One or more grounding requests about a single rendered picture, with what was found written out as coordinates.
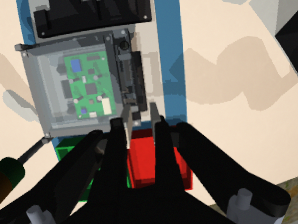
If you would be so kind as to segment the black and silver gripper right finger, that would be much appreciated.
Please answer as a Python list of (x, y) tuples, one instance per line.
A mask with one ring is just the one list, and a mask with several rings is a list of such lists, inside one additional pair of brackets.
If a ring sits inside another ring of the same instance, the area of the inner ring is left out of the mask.
[(206, 191), (236, 224), (281, 224), (291, 197), (243, 168), (187, 122), (171, 127), (150, 103), (155, 146), (155, 224), (193, 224), (174, 147)]

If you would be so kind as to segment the green bin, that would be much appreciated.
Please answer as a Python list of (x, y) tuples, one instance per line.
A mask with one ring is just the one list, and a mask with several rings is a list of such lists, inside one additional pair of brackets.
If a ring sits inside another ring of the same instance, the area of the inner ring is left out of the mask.
[[(85, 137), (85, 136), (84, 136)], [(66, 138), (63, 139), (56, 147), (56, 153), (59, 158), (59, 161), (75, 146), (77, 145), (84, 137), (75, 137), (75, 138)], [(67, 149), (69, 148), (69, 149)], [(93, 180), (92, 180), (93, 181)], [(83, 196), (79, 200), (79, 202), (87, 202), (89, 192), (90, 192), (90, 187), (92, 185), (92, 181), (89, 184), (88, 188), (84, 192)], [(130, 174), (129, 174), (129, 169), (127, 173), (127, 187), (132, 188), (131, 184), (131, 179), (130, 179)]]

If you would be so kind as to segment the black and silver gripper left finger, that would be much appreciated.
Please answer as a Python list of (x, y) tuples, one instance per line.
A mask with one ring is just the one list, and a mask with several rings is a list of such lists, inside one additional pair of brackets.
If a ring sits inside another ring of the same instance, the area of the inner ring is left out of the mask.
[(120, 117), (109, 120), (108, 133), (89, 132), (31, 190), (0, 209), (0, 224), (60, 224), (92, 180), (78, 224), (118, 224), (120, 187), (127, 187), (131, 104)]

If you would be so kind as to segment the red open-top bin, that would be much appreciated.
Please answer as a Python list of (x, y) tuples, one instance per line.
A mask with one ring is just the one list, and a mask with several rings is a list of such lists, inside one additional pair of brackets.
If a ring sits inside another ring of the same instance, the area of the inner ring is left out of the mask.
[[(128, 150), (128, 169), (132, 188), (142, 188), (155, 184), (155, 146), (152, 128), (134, 130)], [(183, 179), (185, 191), (193, 190), (193, 172), (174, 147), (177, 163)]]

